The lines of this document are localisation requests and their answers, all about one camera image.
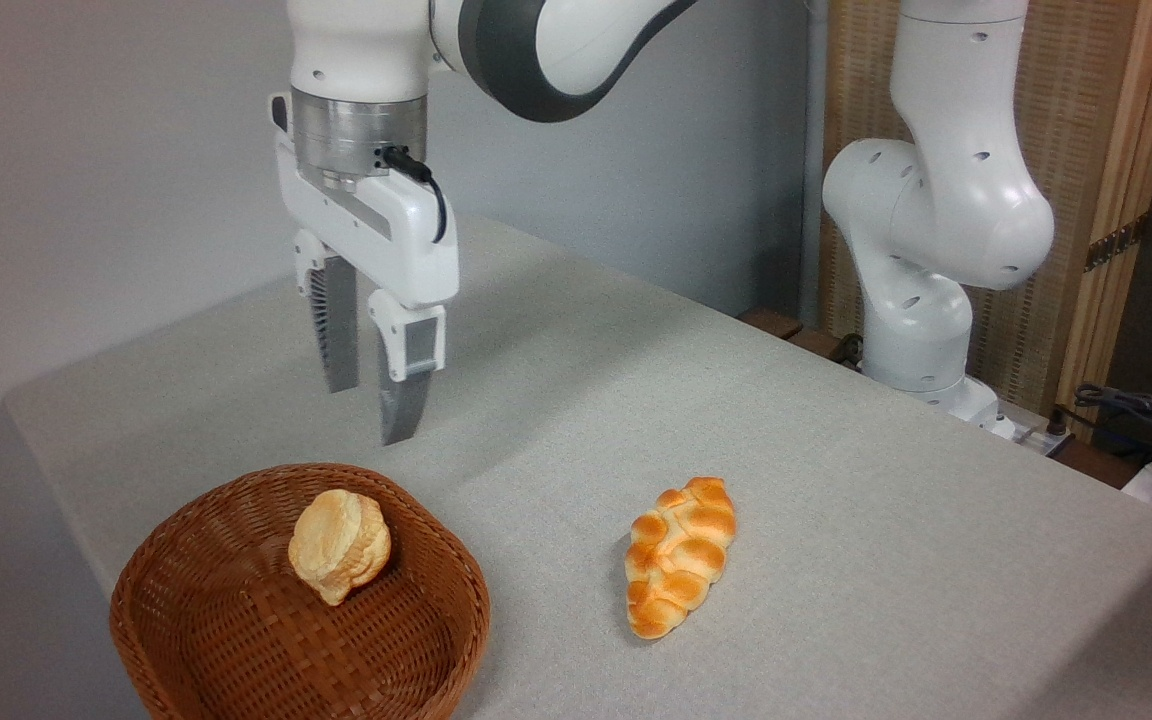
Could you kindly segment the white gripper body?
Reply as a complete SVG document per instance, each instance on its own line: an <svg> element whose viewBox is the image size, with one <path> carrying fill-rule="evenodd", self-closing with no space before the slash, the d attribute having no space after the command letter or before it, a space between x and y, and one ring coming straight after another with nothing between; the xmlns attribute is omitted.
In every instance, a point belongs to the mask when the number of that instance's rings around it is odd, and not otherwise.
<svg viewBox="0 0 1152 720"><path fill-rule="evenodd" d="M450 202L394 168L388 154L424 160L429 100L349 103L270 96L285 209L376 287L410 309L460 291Z"/></svg>

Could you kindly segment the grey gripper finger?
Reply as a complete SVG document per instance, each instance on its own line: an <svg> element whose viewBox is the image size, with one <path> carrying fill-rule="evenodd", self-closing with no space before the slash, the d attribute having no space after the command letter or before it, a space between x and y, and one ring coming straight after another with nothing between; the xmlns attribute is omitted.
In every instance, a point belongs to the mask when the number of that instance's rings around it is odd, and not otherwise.
<svg viewBox="0 0 1152 720"><path fill-rule="evenodd" d="M308 301L326 387L332 393L358 386L357 272L314 234L293 238L300 295Z"/></svg>
<svg viewBox="0 0 1152 720"><path fill-rule="evenodd" d="M416 434L433 376L445 367L445 306L412 310L393 293L376 290L367 314L379 341L381 442L388 446Z"/></svg>

